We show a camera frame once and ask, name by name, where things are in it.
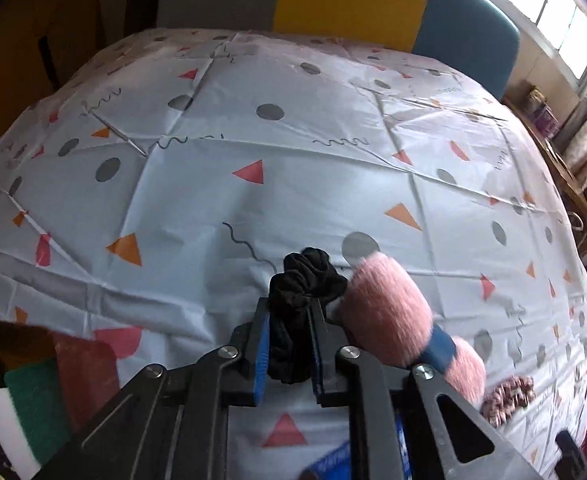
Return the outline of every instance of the black scrunchie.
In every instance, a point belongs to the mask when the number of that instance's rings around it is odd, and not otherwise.
[[[269,376],[294,384],[311,377],[307,306],[317,298],[326,314],[327,304],[344,294],[347,279],[336,272],[325,251],[312,247],[287,254],[284,268],[269,282]]]

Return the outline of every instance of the pink fluffy toy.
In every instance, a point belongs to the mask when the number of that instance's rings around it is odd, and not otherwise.
[[[486,371],[464,339],[433,324],[431,309],[407,271],[382,253],[362,260],[338,307],[356,342],[381,363],[426,363],[471,403],[482,398]]]

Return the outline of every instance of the blue gripper pad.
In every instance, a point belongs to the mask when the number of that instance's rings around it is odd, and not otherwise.
[[[265,393],[267,383],[267,368],[269,368],[269,313],[265,315],[260,331],[258,343],[258,355],[256,355],[256,376],[254,378],[254,401],[256,406],[260,404]]]

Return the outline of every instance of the pink fuzzy fabric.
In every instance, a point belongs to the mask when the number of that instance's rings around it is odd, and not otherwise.
[[[381,363],[406,367],[431,337],[427,300],[400,264],[382,253],[355,269],[338,316],[363,349]]]
[[[445,380],[465,399],[474,404],[480,402],[485,392],[487,371],[476,351],[464,339],[452,336],[456,356],[445,373]]]

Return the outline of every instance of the patterned scrunchie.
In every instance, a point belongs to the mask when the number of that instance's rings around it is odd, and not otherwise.
[[[533,378],[512,376],[502,381],[485,398],[481,415],[498,428],[511,418],[518,408],[525,408],[535,399]]]

